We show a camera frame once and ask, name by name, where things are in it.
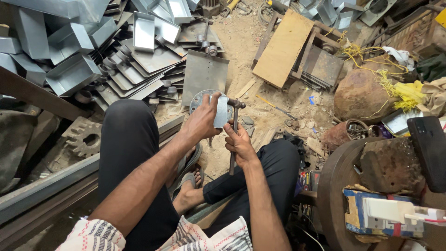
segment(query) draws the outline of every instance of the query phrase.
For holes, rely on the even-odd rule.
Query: foot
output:
[[[190,158],[192,158],[192,155],[195,152],[195,146],[190,149],[187,153],[186,153],[186,165],[189,162]],[[175,168],[175,170],[172,172],[172,174],[170,174],[170,177],[167,179],[166,181],[166,187],[170,188],[173,184],[173,182],[175,181],[175,178],[177,177],[177,173],[178,173],[178,165]]]
[[[194,170],[195,187],[199,187],[202,179],[198,168]],[[203,188],[194,189],[192,182],[185,182],[181,186],[175,200],[172,202],[178,215],[183,215],[188,210],[204,203]]]

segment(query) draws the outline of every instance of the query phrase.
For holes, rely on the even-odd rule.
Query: person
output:
[[[222,132],[213,127],[220,95],[215,93],[211,102],[204,95],[161,150],[157,123],[145,102],[113,103],[102,127],[102,202],[88,219],[76,223],[57,250],[291,250],[283,226],[291,212],[300,157],[290,141],[277,139],[256,153],[246,130],[239,124],[236,134],[230,121],[224,126],[225,147],[236,152],[234,175],[223,174],[195,189],[203,174],[192,170],[194,178],[171,201],[166,185],[172,183],[180,160],[201,140]],[[183,216],[199,204],[231,195],[207,229]]]

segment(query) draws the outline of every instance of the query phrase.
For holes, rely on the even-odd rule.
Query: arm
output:
[[[252,244],[255,250],[291,250],[288,237],[271,197],[266,176],[251,140],[241,124],[238,135],[229,124],[226,148],[235,151],[235,161],[243,169],[248,188]]]
[[[203,103],[161,151],[133,170],[93,211],[88,220],[105,220],[124,236],[141,220],[175,165],[200,140],[218,135],[214,128],[219,92],[203,96]]]

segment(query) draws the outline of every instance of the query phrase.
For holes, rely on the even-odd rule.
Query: forearm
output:
[[[260,161],[244,170],[255,250],[291,250]]]
[[[161,151],[133,170],[89,219],[105,220],[127,236],[147,211],[174,166],[195,143],[187,132],[180,131]]]

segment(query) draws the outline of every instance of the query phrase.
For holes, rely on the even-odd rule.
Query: hand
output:
[[[202,139],[214,137],[222,132],[222,129],[214,127],[214,119],[217,114],[217,104],[220,96],[220,92],[214,93],[211,104],[209,104],[209,94],[203,95],[202,104],[190,115],[184,124],[182,130],[186,131],[188,136],[192,137],[195,144]]]
[[[235,162],[245,172],[247,169],[253,166],[260,166],[260,160],[257,157],[257,153],[252,147],[251,139],[243,126],[237,124],[237,134],[235,134],[231,125],[234,124],[234,120],[231,119],[229,123],[224,125],[224,130],[228,134],[224,140],[226,141],[226,149],[236,152]]]

